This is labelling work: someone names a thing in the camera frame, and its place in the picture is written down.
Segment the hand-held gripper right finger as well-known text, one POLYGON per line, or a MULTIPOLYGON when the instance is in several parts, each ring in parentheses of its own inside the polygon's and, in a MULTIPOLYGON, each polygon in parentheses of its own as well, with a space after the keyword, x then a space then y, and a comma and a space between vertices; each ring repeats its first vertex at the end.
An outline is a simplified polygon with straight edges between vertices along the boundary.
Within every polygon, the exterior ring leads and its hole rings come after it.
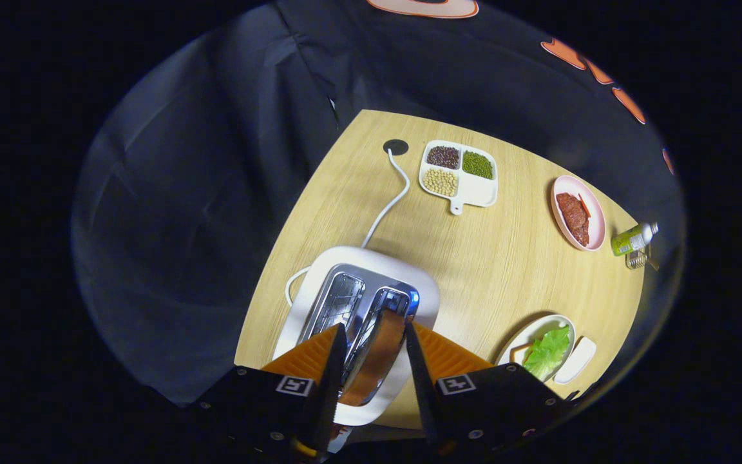
POLYGON ((574 413, 574 403, 515 362, 495 366, 415 322, 404 335, 434 456, 500 456, 574 413))

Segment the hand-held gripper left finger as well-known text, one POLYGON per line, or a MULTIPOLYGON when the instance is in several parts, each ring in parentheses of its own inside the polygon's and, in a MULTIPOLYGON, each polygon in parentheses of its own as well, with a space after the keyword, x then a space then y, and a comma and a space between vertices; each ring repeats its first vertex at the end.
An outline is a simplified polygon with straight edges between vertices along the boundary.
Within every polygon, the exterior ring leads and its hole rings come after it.
POLYGON ((345 326, 330 326, 265 367, 233 367, 192 403, 191 421, 230 461, 320 461, 346 356, 345 326))

